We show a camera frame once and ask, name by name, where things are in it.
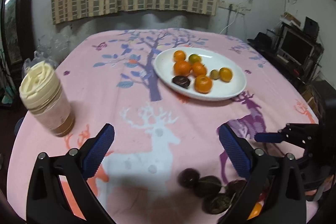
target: blue gripper pad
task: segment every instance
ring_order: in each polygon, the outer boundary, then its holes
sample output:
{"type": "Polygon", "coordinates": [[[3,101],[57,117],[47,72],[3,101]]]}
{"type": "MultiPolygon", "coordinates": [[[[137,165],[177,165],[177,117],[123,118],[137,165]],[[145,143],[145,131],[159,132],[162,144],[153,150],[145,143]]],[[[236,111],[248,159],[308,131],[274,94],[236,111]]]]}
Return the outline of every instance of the blue gripper pad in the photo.
{"type": "Polygon", "coordinates": [[[95,138],[88,139],[80,148],[83,154],[82,175],[84,179],[92,178],[114,141],[114,127],[105,124],[95,138]]]}
{"type": "Polygon", "coordinates": [[[238,175],[248,180],[252,162],[246,153],[253,151],[253,148],[247,140],[238,138],[227,123],[220,126],[218,135],[238,175]]]}
{"type": "Polygon", "coordinates": [[[284,138],[280,133],[257,133],[254,140],[259,143],[281,143],[284,138]]]}

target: oval plate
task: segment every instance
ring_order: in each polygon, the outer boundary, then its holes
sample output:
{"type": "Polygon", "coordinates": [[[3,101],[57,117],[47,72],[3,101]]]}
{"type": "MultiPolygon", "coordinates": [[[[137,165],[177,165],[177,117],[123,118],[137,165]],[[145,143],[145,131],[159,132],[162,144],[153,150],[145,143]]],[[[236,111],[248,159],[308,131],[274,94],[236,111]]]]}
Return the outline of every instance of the oval plate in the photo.
{"type": "Polygon", "coordinates": [[[154,60],[154,70],[158,77],[173,90],[190,98],[203,101],[222,101],[230,99],[239,95],[246,87],[246,76],[236,63],[223,55],[202,48],[171,48],[163,51],[154,60]],[[225,83],[220,79],[213,80],[212,89],[208,94],[201,94],[194,90],[195,77],[191,75],[189,76],[191,83],[188,89],[181,88],[180,86],[172,83],[172,79],[174,77],[173,54],[175,51],[180,49],[186,53],[187,59],[191,54],[201,56],[202,64],[204,64],[208,70],[207,75],[209,75],[210,71],[213,69],[219,70],[223,67],[230,68],[233,72],[232,80],[229,83],[225,83]]]}

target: floor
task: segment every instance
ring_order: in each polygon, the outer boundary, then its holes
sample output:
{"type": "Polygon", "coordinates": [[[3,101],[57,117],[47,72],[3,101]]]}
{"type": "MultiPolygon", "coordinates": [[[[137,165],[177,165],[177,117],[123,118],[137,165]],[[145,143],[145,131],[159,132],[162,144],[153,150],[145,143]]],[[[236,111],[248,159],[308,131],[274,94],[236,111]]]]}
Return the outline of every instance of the floor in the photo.
{"type": "Polygon", "coordinates": [[[7,170],[11,157],[15,136],[14,128],[17,121],[26,115],[26,108],[20,104],[16,110],[0,108],[0,153],[4,155],[4,165],[0,170],[0,189],[7,193],[7,170]]]}

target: pink tablecloth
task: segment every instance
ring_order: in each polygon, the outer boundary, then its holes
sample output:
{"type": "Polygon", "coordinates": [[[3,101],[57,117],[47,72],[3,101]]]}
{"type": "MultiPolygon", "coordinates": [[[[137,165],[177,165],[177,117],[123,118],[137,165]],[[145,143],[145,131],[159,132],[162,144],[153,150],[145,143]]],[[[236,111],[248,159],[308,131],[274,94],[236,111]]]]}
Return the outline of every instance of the pink tablecloth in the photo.
{"type": "MultiPolygon", "coordinates": [[[[26,195],[37,155],[63,155],[94,137],[105,123],[115,141],[88,183],[118,224],[216,223],[201,210],[201,199],[177,184],[185,168],[227,183],[238,176],[216,129],[236,120],[241,135],[275,132],[287,122],[315,122],[309,106],[287,80],[241,40],[186,29],[109,31],[83,41],[57,69],[74,109],[70,135],[57,138],[28,113],[16,138],[8,171],[8,200],[26,218],[26,195]],[[235,61],[247,77],[245,92],[233,100],[201,102],[180,96],[157,79],[152,61],[172,47],[204,47],[235,61]]],[[[302,150],[268,145],[269,153],[302,150]]],[[[73,211],[81,215],[62,179],[73,211]]],[[[308,204],[310,214],[315,204],[308,204]]]]}

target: metal screw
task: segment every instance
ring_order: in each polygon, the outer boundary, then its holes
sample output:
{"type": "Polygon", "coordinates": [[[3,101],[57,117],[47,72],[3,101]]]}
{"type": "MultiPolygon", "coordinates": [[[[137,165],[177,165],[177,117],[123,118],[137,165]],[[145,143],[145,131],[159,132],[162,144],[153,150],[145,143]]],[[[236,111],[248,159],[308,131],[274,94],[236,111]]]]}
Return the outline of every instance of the metal screw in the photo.
{"type": "Polygon", "coordinates": [[[257,148],[256,150],[254,150],[254,153],[256,153],[258,156],[262,156],[263,154],[265,154],[264,150],[257,148]]]}
{"type": "Polygon", "coordinates": [[[44,152],[39,153],[39,159],[40,159],[40,160],[43,160],[43,159],[45,158],[46,155],[47,155],[47,154],[44,153],[44,152]]]}
{"type": "Polygon", "coordinates": [[[74,156],[78,153],[78,149],[77,148],[73,148],[73,149],[70,149],[69,151],[69,155],[70,156],[74,156]]]}
{"type": "Polygon", "coordinates": [[[288,153],[287,158],[289,158],[290,160],[295,160],[295,157],[292,153],[288,153]]]}

